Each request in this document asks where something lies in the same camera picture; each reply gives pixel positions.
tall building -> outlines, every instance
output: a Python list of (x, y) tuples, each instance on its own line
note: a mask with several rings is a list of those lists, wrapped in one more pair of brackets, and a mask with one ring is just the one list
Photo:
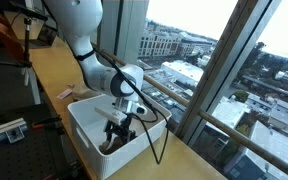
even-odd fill
[(213, 42), (178, 32), (171, 27), (146, 22), (141, 38), (139, 57), (172, 56), (187, 57), (196, 54), (196, 49), (208, 53)]
[(176, 33), (144, 30), (139, 57), (175, 55), (181, 38)]

sky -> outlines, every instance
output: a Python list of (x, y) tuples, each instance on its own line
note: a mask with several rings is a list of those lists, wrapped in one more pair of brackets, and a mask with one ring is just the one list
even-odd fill
[[(147, 18), (219, 39), (237, 0), (150, 0)], [(288, 57), (288, 0), (282, 0), (258, 42), (264, 51)]]

glass window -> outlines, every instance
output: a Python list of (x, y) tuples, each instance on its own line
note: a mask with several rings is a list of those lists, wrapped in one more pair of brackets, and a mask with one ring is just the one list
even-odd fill
[[(192, 95), (190, 92), (194, 91), (199, 82), (199, 78), (203, 75), (203, 68), (206, 66), (205, 63), (202, 65), (198, 64), (198, 59), (211, 55), (209, 49), (212, 45), (216, 44), (220, 38), (237, 1), (184, 1), (185, 2), (180, 4), (176, 1), (172, 2), (167, 0), (150, 1), (146, 17), (147, 25), (144, 26), (144, 34), (151, 33), (154, 35), (156, 46), (153, 45), (152, 48), (160, 50), (155, 50), (152, 54), (142, 55), (138, 59), (144, 60), (142, 62), (151, 67), (149, 68), (150, 71), (152, 69), (155, 71), (163, 71), (165, 78), (169, 80), (160, 82), (160, 84), (170, 83), (169, 87), (173, 87), (173, 89), (169, 88), (169, 90), (190, 100)], [(169, 8), (161, 14), (160, 10), (165, 7), (165, 4), (168, 4)], [(200, 7), (199, 11), (195, 9), (196, 4)], [(217, 13), (210, 14), (209, 9), (213, 9)], [(199, 21), (198, 24), (204, 24), (203, 27), (198, 24), (192, 24), (192, 22), (196, 22), (197, 19)], [(183, 48), (178, 48), (182, 45), (188, 46), (189, 44), (187, 44), (186, 41), (191, 43), (195, 43), (196, 41), (206, 42), (206, 51), (199, 49), (187, 51)], [(178, 71), (182, 73), (178, 74), (176, 73), (176, 69), (170, 67), (183, 68)], [(180, 118), (182, 118), (184, 114), (185, 108), (183, 108), (183, 105), (176, 103), (176, 105), (173, 106), (173, 111), (173, 116), (176, 117), (171, 119), (174, 119), (172, 125), (174, 126), (173, 129), (176, 129)]]
[[(249, 54), (239, 57), (239, 63), (227, 71), (208, 113), (288, 162), (288, 145), (283, 145), (288, 142), (288, 1), (281, 2)], [(239, 143), (214, 125), (206, 122), (201, 127), (192, 149), (224, 175), (243, 179), (260, 174), (252, 178), (258, 179), (268, 174), (273, 179), (288, 179), (286, 172), (246, 148), (241, 150)], [(228, 143), (217, 156), (210, 156), (211, 144), (219, 137)], [(248, 172), (250, 167), (257, 172)]]

tree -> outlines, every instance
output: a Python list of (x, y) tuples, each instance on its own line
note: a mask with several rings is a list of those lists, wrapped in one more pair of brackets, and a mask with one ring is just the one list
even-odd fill
[[(243, 124), (236, 128), (236, 131), (248, 137), (250, 127), (247, 124)], [(224, 167), (237, 153), (240, 143), (238, 143), (235, 139), (230, 138), (227, 145), (221, 151), (219, 156), (216, 158), (216, 164), (220, 167)]]
[(262, 53), (262, 48), (266, 45), (263, 42), (258, 42), (253, 49), (251, 50), (250, 54), (247, 56), (245, 62), (243, 63), (239, 73), (237, 74), (238, 79), (241, 79), (243, 74), (241, 73), (244, 69), (247, 68), (254, 68), (254, 65), (257, 62), (257, 59), (259, 58), (260, 54)]
[(248, 93), (244, 90), (237, 90), (232, 95), (235, 96), (237, 101), (242, 102), (242, 103), (244, 103), (248, 98)]

metal rail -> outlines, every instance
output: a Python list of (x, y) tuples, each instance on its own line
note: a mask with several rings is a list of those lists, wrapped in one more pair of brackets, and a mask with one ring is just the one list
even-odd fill
[[(95, 44), (92, 44), (92, 45), (94, 48), (97, 49), (97, 46)], [(111, 54), (110, 52), (108, 52), (106, 50), (101, 50), (99, 52), (110, 57), (112, 60), (118, 62), (121, 65), (126, 64), (124, 61), (122, 61), (121, 59), (119, 59), (118, 57), (116, 57), (115, 55)], [(176, 93), (172, 92), (171, 90), (169, 90), (165, 86), (159, 84), (157, 81), (150, 78), (149, 76), (144, 75), (144, 79), (147, 82), (149, 82), (150, 84), (152, 84), (153, 86), (155, 86), (156, 88), (158, 88), (159, 90), (161, 90), (163, 93), (169, 95), (171, 98), (173, 98), (176, 101), (178, 101), (179, 103), (183, 104), (185, 107), (188, 107), (189, 101), (187, 101), (186, 99), (184, 99), (181, 96), (177, 95)], [(255, 144), (249, 138), (245, 137), (244, 135), (242, 135), (239, 132), (235, 131), (234, 129), (230, 128), (229, 126), (222, 123), (220, 120), (211, 116), (207, 112), (199, 111), (197, 113), (197, 115), (201, 116), (203, 119), (205, 119), (209, 123), (215, 125), (217, 128), (219, 128), (220, 130), (222, 130), (223, 132), (228, 134), (234, 140), (241, 143), (246, 148), (252, 150), (254, 153), (256, 153), (257, 155), (259, 155), (260, 157), (262, 157), (263, 159), (265, 159), (266, 161), (268, 161), (269, 163), (271, 163), (275, 167), (279, 168), (280, 170), (282, 170), (283, 172), (288, 174), (288, 163), (281, 160), (279, 157), (277, 157), (277, 156), (273, 155), (272, 153), (270, 153), (269, 151), (263, 149), (261, 146)]]
[(265, 150), (261, 146), (257, 145), (249, 138), (245, 137), (244, 135), (240, 134), (239, 132), (235, 131), (234, 129), (230, 128), (228, 125), (222, 123), (220, 120), (216, 119), (215, 117), (209, 115), (207, 112), (199, 111), (197, 113), (203, 119), (208, 121), (209, 123), (213, 124), (220, 130), (224, 131), (228, 134), (231, 138), (235, 139), (237, 142), (241, 143), (243, 146), (247, 147), (248, 149), (252, 150), (254, 153), (274, 165), (275, 167), (279, 168), (286, 174), (288, 174), (288, 163), (280, 159), (279, 157), (273, 155), (269, 151)]

